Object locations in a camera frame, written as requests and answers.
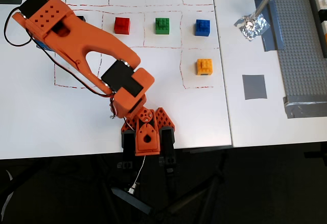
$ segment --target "blue block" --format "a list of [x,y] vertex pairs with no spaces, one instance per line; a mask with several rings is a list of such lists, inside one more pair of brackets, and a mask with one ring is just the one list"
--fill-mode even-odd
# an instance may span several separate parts
[[50,49],[47,45],[45,45],[43,42],[35,40],[44,50],[48,50],[48,51],[52,51],[54,52],[52,49]]
[[197,19],[195,23],[196,36],[209,36],[210,34],[210,20]]

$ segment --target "white cable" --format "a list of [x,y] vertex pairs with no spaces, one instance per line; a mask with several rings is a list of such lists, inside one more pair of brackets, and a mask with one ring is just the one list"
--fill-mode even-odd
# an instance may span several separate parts
[[146,157],[146,156],[144,156],[144,158],[143,158],[143,163],[142,163],[142,165],[141,165],[141,168],[139,169],[139,172],[138,172],[138,174],[137,174],[137,177],[136,177],[136,179],[135,179],[133,185],[132,185],[131,188],[128,190],[128,192],[131,193],[131,194],[134,194],[134,191],[135,191],[135,188],[136,188],[136,181],[137,181],[137,178],[138,178],[138,176],[139,176],[139,174],[141,173],[141,170],[142,170],[142,168],[143,168],[144,161],[145,161],[145,157]]

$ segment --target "dark background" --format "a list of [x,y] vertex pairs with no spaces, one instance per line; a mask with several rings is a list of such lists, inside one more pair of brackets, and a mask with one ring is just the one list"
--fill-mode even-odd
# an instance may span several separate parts
[[[306,151],[320,150],[320,143],[233,148],[203,153],[176,150],[177,196],[213,174],[227,154],[225,183],[219,188],[218,223],[327,223],[327,167],[322,159],[305,159]],[[53,158],[51,163],[13,194],[4,223],[108,223],[101,201],[94,155]],[[121,153],[103,154],[107,174],[129,182],[116,168]],[[13,177],[35,159],[1,160],[1,170]],[[158,157],[148,156],[137,188],[140,198],[161,209],[171,199]],[[201,198],[183,208],[167,223],[192,223]],[[119,200],[121,214],[131,222],[131,209]],[[142,216],[139,223],[153,223]]]

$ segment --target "orange plastic part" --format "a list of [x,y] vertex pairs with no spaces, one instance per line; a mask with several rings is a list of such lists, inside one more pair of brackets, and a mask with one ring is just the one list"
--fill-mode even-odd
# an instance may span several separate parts
[[135,155],[160,154],[160,138],[154,110],[143,107],[136,115]]
[[[95,51],[111,55],[115,59],[126,61],[133,69],[141,62],[129,47],[108,32],[77,18],[70,7],[61,0],[48,0],[29,19],[24,18],[21,13],[15,13],[13,18],[105,94],[111,94],[112,90],[92,73],[86,61],[87,53]],[[59,21],[64,27],[61,31],[54,32],[52,27]]]
[[114,96],[113,105],[118,111],[117,116],[119,118],[133,118],[138,112],[138,110],[146,102],[144,93],[154,83],[154,78],[143,68],[139,68],[132,75],[132,78],[135,79],[143,87],[143,89],[136,97],[132,96],[124,88],[120,88],[118,90],[118,92]]
[[162,127],[168,126],[172,127],[175,131],[174,123],[162,107],[159,107],[155,113],[154,110],[142,107],[137,115],[127,119],[126,123],[124,123],[121,132],[123,133],[132,129],[136,131],[136,156],[160,154],[159,130]]
[[173,121],[168,117],[167,113],[162,107],[159,107],[158,110],[155,112],[155,116],[158,123],[158,129],[162,127],[172,127],[175,131],[175,125]]

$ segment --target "lego baseplate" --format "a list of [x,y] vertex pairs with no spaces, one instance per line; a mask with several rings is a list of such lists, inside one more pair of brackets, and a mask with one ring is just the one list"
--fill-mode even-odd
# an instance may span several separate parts
[[310,101],[318,102],[319,97],[327,95],[327,60],[321,51],[310,2],[275,0],[275,3],[285,46],[278,51],[278,57],[286,99],[310,97]]

